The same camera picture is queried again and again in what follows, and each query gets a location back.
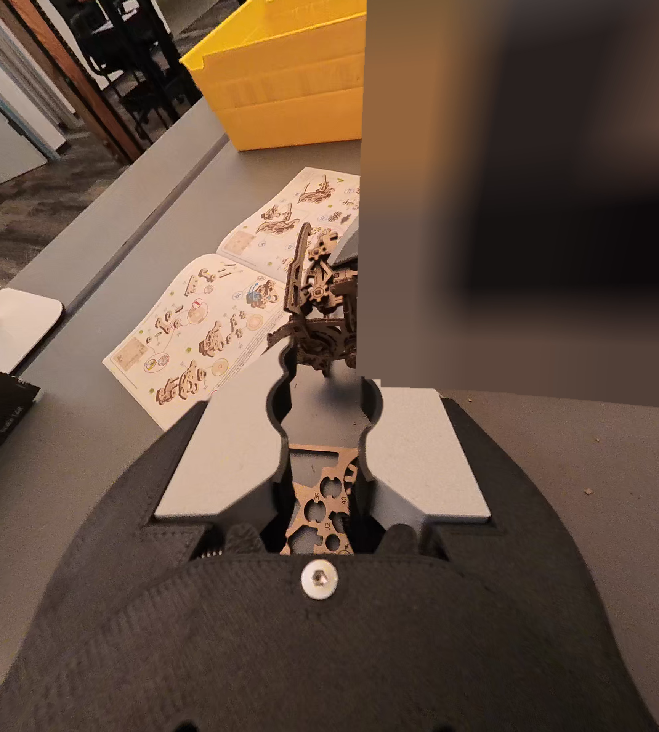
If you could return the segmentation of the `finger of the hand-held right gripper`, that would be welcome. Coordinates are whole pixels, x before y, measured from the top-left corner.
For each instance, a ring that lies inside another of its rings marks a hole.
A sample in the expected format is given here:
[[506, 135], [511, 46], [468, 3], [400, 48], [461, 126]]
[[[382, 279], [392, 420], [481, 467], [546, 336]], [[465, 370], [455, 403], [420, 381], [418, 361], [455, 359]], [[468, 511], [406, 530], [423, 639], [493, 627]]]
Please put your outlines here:
[[338, 238], [334, 249], [334, 268], [339, 268], [359, 254], [359, 220], [353, 220]]

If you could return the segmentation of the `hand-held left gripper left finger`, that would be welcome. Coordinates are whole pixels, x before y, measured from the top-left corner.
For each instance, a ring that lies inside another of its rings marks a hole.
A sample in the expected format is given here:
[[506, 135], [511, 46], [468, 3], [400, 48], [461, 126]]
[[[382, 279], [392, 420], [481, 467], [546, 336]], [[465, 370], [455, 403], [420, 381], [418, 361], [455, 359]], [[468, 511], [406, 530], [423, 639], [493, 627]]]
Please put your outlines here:
[[210, 398], [155, 509], [158, 520], [266, 526], [289, 466], [295, 348], [277, 343]]

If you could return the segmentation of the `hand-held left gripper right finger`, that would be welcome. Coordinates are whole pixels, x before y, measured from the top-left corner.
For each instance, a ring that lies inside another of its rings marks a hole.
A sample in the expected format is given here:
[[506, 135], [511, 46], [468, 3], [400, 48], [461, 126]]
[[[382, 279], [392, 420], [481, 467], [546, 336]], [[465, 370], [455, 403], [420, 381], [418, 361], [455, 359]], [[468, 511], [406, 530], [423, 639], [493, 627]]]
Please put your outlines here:
[[383, 528], [483, 524], [491, 512], [437, 390], [361, 380], [359, 462]]

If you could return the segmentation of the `wooden gear mechanism model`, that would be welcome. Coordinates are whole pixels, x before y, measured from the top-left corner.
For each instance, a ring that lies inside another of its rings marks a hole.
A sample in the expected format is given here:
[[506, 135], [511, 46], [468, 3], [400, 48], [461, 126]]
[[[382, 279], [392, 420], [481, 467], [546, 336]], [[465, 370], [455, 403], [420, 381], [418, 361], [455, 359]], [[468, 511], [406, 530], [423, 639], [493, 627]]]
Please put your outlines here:
[[329, 259], [339, 242], [337, 234], [324, 233], [311, 243], [312, 231], [304, 223], [298, 233], [283, 303], [288, 321], [268, 334], [267, 348], [289, 338], [297, 363], [327, 377], [333, 361], [357, 366], [359, 256], [350, 255], [334, 267]]

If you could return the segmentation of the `model instruction booklet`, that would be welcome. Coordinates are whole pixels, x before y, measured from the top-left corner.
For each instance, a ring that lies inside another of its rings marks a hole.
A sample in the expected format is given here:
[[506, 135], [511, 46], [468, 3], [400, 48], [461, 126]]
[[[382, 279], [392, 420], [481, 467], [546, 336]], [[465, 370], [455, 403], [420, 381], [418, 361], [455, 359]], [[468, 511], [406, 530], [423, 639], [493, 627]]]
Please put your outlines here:
[[287, 322], [286, 281], [298, 234], [341, 239], [359, 215], [359, 174], [306, 167], [235, 226], [215, 253], [181, 270], [103, 360], [161, 430], [260, 357]]

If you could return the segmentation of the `perforated wooden part sheet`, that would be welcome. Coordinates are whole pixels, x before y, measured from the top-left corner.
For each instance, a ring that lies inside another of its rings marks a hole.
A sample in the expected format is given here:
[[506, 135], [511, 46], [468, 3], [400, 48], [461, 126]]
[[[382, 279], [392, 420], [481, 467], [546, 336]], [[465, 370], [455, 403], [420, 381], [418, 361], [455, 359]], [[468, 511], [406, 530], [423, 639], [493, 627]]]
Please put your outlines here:
[[355, 447], [290, 444], [290, 452], [333, 458], [312, 485], [293, 481], [295, 508], [285, 531], [281, 555], [354, 554], [345, 533], [351, 497], [359, 471], [359, 450]]

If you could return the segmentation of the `yellow plastic bin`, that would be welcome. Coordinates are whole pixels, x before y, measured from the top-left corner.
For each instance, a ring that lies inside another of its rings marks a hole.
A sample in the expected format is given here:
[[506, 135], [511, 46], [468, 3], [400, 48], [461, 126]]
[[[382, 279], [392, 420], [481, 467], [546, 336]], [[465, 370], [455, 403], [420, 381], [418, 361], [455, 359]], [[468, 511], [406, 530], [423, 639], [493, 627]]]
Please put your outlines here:
[[361, 139], [366, 1], [249, 1], [181, 58], [239, 151]]

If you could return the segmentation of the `white tablet stand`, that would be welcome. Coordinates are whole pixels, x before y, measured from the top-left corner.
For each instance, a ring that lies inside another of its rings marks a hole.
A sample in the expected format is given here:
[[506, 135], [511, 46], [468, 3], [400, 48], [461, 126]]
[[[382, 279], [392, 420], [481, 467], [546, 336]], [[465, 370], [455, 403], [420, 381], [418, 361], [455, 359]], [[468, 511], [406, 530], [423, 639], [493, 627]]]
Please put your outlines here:
[[56, 299], [0, 289], [0, 372], [13, 374], [64, 313]]

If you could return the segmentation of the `dark office furniture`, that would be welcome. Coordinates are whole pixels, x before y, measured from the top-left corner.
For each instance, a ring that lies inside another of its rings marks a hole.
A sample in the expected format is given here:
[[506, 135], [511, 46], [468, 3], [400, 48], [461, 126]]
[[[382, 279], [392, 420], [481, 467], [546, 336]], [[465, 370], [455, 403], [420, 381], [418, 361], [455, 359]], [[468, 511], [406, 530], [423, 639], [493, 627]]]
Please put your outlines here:
[[152, 120], [167, 130], [201, 98], [154, 2], [75, 2], [67, 24], [95, 75], [126, 78], [109, 85], [142, 142], [154, 141]]

